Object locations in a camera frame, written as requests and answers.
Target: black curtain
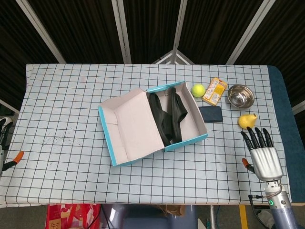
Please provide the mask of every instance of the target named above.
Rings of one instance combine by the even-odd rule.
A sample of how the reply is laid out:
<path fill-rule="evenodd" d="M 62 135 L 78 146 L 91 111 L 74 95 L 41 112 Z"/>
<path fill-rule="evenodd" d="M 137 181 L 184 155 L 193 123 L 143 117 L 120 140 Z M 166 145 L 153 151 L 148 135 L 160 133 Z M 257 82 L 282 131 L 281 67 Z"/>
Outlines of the black curtain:
<path fill-rule="evenodd" d="M 0 21 L 0 99 L 19 110 L 26 90 L 26 64 L 57 60 L 16 1 L 1 1 Z"/>
<path fill-rule="evenodd" d="M 235 64 L 279 68 L 291 106 L 305 100 L 305 2 L 275 1 Z"/>
<path fill-rule="evenodd" d="M 123 63 L 111 0 L 29 0 L 67 63 Z"/>
<path fill-rule="evenodd" d="M 132 63 L 152 63 L 173 49 L 179 0 L 124 0 Z"/>
<path fill-rule="evenodd" d="M 188 0 L 178 50 L 195 64 L 226 64 L 262 0 Z"/>

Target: stainless steel bowl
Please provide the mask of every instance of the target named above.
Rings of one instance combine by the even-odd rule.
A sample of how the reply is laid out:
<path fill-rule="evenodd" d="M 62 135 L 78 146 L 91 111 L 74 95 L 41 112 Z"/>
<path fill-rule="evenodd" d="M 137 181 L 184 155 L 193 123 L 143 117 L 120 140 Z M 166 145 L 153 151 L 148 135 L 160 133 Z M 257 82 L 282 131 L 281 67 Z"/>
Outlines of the stainless steel bowl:
<path fill-rule="evenodd" d="M 253 92 L 244 85 L 234 85 L 230 87 L 228 99 L 233 106 L 238 108 L 249 108 L 254 103 Z"/>

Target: yellow pear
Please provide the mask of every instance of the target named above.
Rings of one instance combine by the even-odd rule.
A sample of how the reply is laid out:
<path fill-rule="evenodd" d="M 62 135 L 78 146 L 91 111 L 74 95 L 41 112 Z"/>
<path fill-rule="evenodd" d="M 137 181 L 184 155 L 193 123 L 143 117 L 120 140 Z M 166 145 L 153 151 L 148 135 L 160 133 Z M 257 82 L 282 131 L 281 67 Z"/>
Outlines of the yellow pear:
<path fill-rule="evenodd" d="M 238 124 L 242 129 L 247 129 L 247 126 L 253 128 L 256 120 L 257 116 L 255 114 L 244 114 L 239 117 Z"/>

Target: red bag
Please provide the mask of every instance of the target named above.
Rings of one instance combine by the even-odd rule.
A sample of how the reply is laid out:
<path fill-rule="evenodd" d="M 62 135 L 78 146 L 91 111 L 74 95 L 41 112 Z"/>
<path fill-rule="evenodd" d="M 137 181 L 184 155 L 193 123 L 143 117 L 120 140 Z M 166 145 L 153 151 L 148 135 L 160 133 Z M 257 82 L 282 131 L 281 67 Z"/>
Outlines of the red bag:
<path fill-rule="evenodd" d="M 100 204 L 48 205 L 45 229 L 100 228 Z"/>

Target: shoe box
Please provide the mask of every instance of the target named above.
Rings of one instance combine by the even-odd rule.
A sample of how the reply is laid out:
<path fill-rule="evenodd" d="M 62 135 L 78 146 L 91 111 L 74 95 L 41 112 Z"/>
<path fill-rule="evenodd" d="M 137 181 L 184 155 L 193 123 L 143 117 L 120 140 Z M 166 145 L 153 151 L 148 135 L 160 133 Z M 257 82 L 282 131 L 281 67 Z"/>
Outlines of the shoe box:
<path fill-rule="evenodd" d="M 173 87 L 188 114 L 180 122 L 182 141 L 164 146 L 148 97 L 150 93 L 156 93 L 162 109 L 170 113 Z M 130 165 L 153 152 L 173 151 L 203 141 L 208 136 L 202 115 L 185 81 L 157 86 L 147 91 L 137 88 L 102 102 L 98 109 L 113 166 Z"/>

